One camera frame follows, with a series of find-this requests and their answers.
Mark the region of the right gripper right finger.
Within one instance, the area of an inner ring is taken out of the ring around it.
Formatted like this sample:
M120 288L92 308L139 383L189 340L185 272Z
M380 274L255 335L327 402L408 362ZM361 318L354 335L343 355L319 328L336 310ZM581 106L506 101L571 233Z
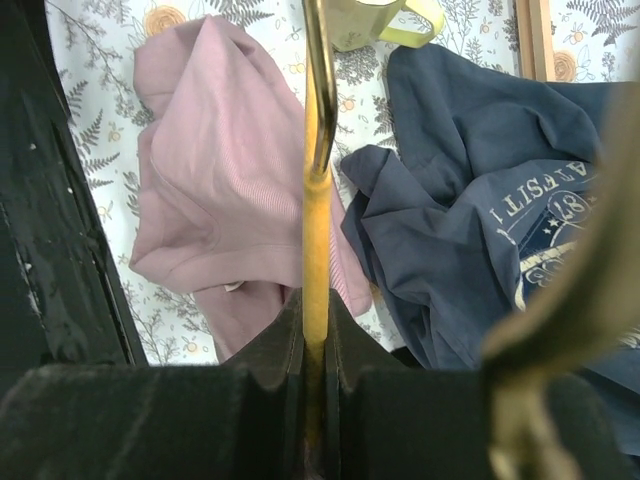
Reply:
M488 337L476 371L419 370L330 298L330 479L627 479L595 391L576 368L613 346L635 301L545 294Z

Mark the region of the pink tank top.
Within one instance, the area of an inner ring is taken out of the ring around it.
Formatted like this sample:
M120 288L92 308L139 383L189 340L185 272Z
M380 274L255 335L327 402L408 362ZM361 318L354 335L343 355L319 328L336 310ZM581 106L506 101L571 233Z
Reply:
M236 354L302 284L303 107L251 36L206 16L149 38L133 271L193 296L216 356Z

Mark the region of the yellow hanger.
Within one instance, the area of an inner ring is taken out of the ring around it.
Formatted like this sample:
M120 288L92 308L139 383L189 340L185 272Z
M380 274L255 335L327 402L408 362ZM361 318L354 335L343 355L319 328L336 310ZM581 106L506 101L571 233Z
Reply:
M333 53L323 5L303 5L306 102L302 325L306 353L305 446L323 435L329 320L329 160L337 125ZM546 403L549 383L607 353L639 322L639 86L613 101L598 209L553 284L501 321L483 350L487 453L500 479L577 479Z

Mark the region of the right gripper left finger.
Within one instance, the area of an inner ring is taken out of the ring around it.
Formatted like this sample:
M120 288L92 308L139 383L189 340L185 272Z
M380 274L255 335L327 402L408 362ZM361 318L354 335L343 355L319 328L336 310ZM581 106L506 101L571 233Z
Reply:
M5 479L296 479L301 295L218 366L27 372L1 403Z

